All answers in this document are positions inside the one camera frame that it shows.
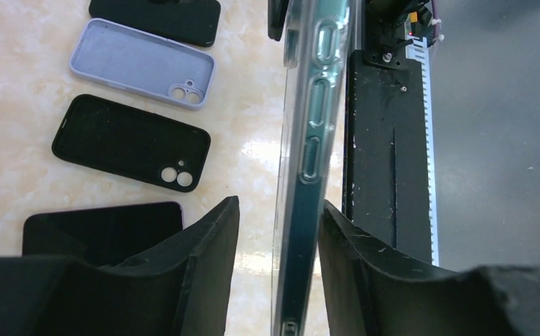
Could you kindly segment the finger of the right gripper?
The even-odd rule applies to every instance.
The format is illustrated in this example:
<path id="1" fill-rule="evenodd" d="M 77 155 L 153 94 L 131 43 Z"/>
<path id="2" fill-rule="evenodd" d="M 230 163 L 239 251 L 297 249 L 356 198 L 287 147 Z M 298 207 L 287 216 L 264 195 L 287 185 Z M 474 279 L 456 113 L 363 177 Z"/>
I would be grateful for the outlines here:
<path id="1" fill-rule="evenodd" d="M 268 0 L 268 37 L 280 41 L 283 35 L 289 0 Z"/>

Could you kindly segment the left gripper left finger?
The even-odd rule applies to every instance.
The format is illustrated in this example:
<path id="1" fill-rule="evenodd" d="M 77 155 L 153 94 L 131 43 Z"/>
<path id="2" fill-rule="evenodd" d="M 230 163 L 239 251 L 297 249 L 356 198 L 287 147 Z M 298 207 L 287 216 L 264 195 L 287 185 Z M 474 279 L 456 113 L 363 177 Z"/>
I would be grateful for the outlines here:
<path id="1" fill-rule="evenodd" d="M 0 335 L 223 335 L 239 236 L 230 196 L 118 265 L 0 257 Z"/>

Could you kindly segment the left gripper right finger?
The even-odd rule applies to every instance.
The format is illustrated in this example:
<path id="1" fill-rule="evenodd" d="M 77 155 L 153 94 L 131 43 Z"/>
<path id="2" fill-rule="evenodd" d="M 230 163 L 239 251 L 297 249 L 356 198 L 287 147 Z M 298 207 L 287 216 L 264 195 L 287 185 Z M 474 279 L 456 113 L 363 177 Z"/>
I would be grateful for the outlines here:
<path id="1" fill-rule="evenodd" d="M 540 267 L 429 265 L 330 203 L 318 242 L 331 335 L 540 335 Z"/>

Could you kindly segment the black phone from lilac case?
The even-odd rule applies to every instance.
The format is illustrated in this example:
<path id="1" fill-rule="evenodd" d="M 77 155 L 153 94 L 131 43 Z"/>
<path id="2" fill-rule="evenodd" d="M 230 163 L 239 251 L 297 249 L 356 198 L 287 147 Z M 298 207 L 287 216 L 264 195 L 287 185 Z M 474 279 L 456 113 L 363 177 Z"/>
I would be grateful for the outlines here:
<path id="1" fill-rule="evenodd" d="M 89 14 L 181 43 L 209 48 L 221 5 L 211 1 L 92 0 Z"/>

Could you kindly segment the black smartphone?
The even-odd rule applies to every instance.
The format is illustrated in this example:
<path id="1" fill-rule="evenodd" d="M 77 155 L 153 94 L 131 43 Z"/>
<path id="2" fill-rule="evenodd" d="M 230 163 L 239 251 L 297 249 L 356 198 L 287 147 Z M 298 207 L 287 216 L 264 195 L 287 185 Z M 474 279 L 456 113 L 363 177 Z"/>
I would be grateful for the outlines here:
<path id="1" fill-rule="evenodd" d="M 118 265 L 183 230 L 177 202 L 39 213 L 24 222 L 22 255 L 64 255 Z"/>

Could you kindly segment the black phone case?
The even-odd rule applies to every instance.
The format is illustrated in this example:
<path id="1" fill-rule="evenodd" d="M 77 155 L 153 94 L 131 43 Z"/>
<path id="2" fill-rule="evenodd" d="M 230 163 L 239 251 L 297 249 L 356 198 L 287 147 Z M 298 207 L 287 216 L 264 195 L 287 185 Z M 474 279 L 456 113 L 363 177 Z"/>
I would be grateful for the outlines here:
<path id="1" fill-rule="evenodd" d="M 59 159 L 182 193 L 211 146 L 201 128 L 91 94 L 75 97 L 52 142 Z"/>

